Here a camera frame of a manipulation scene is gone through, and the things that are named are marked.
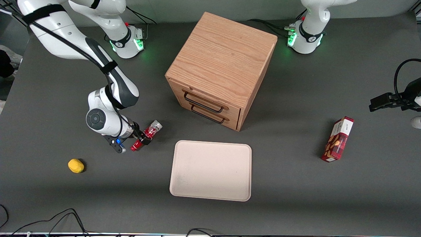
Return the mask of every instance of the black table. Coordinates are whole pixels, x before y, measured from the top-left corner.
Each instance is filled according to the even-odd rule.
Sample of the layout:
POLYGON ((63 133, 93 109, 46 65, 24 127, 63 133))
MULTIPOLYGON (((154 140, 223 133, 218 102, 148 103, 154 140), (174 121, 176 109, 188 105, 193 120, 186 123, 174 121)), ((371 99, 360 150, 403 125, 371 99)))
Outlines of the black table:
MULTIPOLYGON (((149 146, 123 155, 85 124, 88 93, 106 85, 101 72, 88 61, 51 55, 31 35, 0 115, 0 203, 11 216, 3 232, 73 207, 86 229, 97 232, 421 234, 421 131, 409 123, 417 113, 368 109, 371 98, 393 91, 400 62, 421 55, 413 13, 334 19, 310 55, 293 52, 280 38, 241 132, 180 107, 164 77, 194 26, 150 25, 146 50, 132 59, 118 58, 100 28, 82 28, 139 88, 139 102, 122 114, 141 127, 154 119, 163 125, 149 146), (321 153, 343 116, 355 119, 343 157, 325 163, 321 153), (249 144, 250 200, 173 197, 168 188, 178 140, 249 144), (84 159, 86 172, 70 172, 72 158, 84 159)), ((406 65, 400 90, 420 75, 420 65, 406 65)), ((80 232, 72 219, 56 231, 80 232)))

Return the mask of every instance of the box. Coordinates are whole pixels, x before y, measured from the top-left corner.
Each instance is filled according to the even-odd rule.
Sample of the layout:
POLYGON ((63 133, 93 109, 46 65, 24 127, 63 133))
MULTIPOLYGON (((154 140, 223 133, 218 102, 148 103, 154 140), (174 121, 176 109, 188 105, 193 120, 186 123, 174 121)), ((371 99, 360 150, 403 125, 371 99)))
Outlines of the box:
POLYGON ((332 162, 341 158, 353 124, 354 120, 346 116, 335 122, 322 160, 332 162))
POLYGON ((179 104, 240 131, 277 36, 205 12, 165 77, 179 104))

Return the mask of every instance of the beige plastic tray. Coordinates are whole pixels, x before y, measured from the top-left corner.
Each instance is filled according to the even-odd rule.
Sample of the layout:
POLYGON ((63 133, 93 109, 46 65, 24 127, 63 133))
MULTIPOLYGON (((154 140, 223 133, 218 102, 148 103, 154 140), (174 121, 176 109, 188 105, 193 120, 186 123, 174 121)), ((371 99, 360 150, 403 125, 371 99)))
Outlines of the beige plastic tray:
POLYGON ((246 144, 181 140, 176 143, 170 192, 245 202, 251 196, 251 148, 246 144))

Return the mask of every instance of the lemon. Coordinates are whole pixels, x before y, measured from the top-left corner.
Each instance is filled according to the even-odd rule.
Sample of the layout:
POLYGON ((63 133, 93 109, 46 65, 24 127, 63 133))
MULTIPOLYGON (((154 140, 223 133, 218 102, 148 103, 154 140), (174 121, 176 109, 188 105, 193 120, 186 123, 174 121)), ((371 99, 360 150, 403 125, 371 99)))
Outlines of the lemon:
POLYGON ((73 173, 80 173, 85 168, 83 163, 78 159, 71 159, 67 165, 73 173))

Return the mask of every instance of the drawer handle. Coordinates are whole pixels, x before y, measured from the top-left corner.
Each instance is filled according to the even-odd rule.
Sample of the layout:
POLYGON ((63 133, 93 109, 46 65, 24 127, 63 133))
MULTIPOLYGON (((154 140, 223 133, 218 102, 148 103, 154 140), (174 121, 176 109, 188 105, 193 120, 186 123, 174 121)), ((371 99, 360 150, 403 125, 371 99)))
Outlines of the drawer handle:
POLYGON ((196 102, 196 101, 194 101, 194 100, 191 100, 191 99, 189 99, 189 98, 187 98, 187 94, 188 94, 188 92, 186 92, 186 93, 184 93, 184 98, 188 101, 188 102, 190 102, 190 103, 192 103, 192 104, 195 104, 195 105, 197 105, 197 106, 199 106, 199 107, 202 107, 202 108, 204 108, 204 109, 207 109, 207 110, 210 110, 210 111, 212 111, 212 112, 214 112, 214 113, 220 113, 220 112, 222 112, 222 110, 224 109, 224 107, 222 107, 221 106, 221 109, 220 110, 214 110, 214 109, 212 109, 212 108, 209 108, 208 106, 206 106, 206 105, 202 105, 202 104, 200 104, 200 103, 198 103, 198 102, 196 102))
POLYGON ((213 122, 215 122, 215 123, 217 123, 217 124, 222 124, 222 123, 225 121, 225 118, 222 118, 222 121, 218 121, 218 120, 215 120, 215 119, 213 119, 213 118, 207 117, 206 115, 204 115, 204 114, 202 114, 202 113, 199 113, 199 112, 195 111, 195 110, 193 109, 194 107, 195 107, 195 106, 194 106, 194 105, 192 105, 192 108, 190 109, 193 113, 196 113, 196 114, 198 114, 198 115, 200 115, 200 116, 202 116, 202 117, 205 117, 205 118, 207 118, 207 119, 209 119, 209 120, 211 120, 211 121, 213 121, 213 122))

